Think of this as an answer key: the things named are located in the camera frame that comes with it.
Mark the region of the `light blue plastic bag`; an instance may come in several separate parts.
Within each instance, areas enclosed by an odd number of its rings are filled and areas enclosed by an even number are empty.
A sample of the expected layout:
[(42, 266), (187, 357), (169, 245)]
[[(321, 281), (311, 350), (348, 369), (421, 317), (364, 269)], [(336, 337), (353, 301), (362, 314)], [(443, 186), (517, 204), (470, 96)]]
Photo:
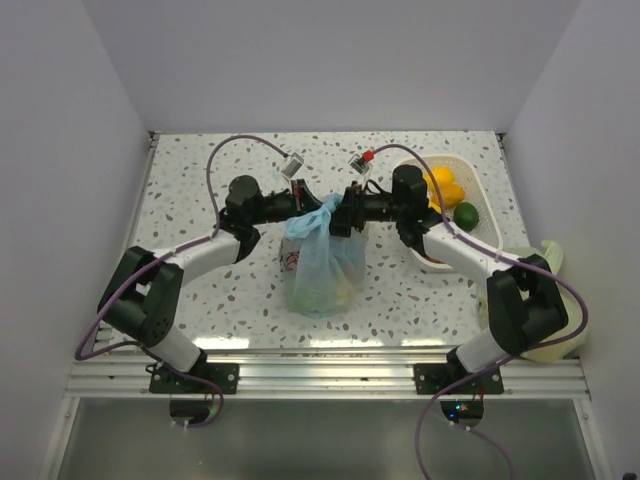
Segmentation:
[(285, 222), (279, 263), (288, 309), (312, 318), (348, 310), (366, 274), (368, 232), (352, 229), (347, 238), (330, 233), (342, 200), (330, 194), (319, 209)]

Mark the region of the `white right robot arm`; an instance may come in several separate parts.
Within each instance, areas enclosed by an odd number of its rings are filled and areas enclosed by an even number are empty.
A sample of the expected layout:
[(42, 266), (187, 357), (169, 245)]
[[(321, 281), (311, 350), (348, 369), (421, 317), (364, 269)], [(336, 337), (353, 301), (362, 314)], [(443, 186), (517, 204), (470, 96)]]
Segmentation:
[(395, 223), (405, 246), (449, 265), (485, 289), (487, 328), (446, 357), (445, 379), (454, 391), (470, 391), (480, 382), (482, 370), (525, 353), (568, 325), (546, 260), (501, 253), (456, 228), (429, 206), (428, 185), (418, 167), (397, 167), (388, 192), (367, 193), (358, 184), (346, 188), (331, 215), (330, 232), (347, 237), (372, 221)]

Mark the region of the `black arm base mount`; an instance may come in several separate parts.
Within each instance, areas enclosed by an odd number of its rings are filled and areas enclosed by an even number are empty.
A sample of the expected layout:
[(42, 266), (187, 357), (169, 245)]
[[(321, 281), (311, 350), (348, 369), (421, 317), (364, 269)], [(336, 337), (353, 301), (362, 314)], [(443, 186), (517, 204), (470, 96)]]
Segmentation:
[(470, 373), (457, 358), (458, 348), (446, 354), (443, 361), (413, 365), (413, 381), (418, 395), (490, 394), (505, 392), (497, 361), (491, 361), (478, 372)]

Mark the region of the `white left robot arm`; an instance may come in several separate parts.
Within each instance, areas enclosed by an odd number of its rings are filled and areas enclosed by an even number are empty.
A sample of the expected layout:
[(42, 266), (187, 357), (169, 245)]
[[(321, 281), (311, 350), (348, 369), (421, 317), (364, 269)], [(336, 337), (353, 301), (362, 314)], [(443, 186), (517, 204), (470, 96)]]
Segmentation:
[(173, 368), (172, 379), (182, 390), (201, 390), (212, 376), (207, 373), (207, 354), (175, 325), (181, 289), (247, 258), (260, 241), (259, 225), (282, 222), (320, 206), (303, 180), (265, 195), (255, 178), (233, 179), (212, 235), (166, 250), (125, 251), (99, 303), (98, 318)]

